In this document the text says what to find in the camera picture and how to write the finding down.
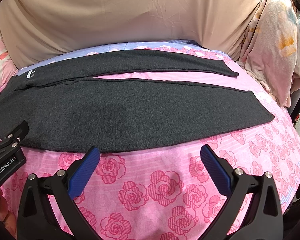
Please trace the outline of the dark grey pants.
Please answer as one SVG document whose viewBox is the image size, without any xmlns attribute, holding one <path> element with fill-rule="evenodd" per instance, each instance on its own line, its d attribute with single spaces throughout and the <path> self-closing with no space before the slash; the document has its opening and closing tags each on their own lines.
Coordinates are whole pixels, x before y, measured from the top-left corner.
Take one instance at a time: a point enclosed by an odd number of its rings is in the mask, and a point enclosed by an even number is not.
<svg viewBox="0 0 300 240">
<path fill-rule="evenodd" d="M 222 60 L 159 50 L 67 59 L 10 79 L 0 93 L 0 138 L 25 121 L 23 145 L 127 152 L 191 142 L 271 122 L 251 91 L 185 81 L 110 79 L 162 72 L 237 77 Z"/>
</svg>

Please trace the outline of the beige curtain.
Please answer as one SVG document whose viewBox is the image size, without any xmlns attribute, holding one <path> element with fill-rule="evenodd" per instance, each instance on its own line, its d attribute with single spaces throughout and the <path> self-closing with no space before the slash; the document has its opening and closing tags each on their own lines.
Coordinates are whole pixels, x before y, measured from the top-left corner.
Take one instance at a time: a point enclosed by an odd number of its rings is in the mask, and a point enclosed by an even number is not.
<svg viewBox="0 0 300 240">
<path fill-rule="evenodd" d="M 192 40 L 239 56 L 260 0 L 2 0 L 0 35 L 17 68 L 103 44 Z"/>
</svg>

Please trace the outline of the pale floral quilt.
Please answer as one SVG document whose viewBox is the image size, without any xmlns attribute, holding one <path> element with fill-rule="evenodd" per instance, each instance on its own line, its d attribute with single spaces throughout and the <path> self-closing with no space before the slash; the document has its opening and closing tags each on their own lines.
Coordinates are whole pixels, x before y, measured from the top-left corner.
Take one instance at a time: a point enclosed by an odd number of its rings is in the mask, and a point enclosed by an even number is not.
<svg viewBox="0 0 300 240">
<path fill-rule="evenodd" d="M 278 105 L 291 106 L 291 94 L 300 89 L 300 25 L 291 0 L 260 0 L 238 64 Z"/>
</svg>

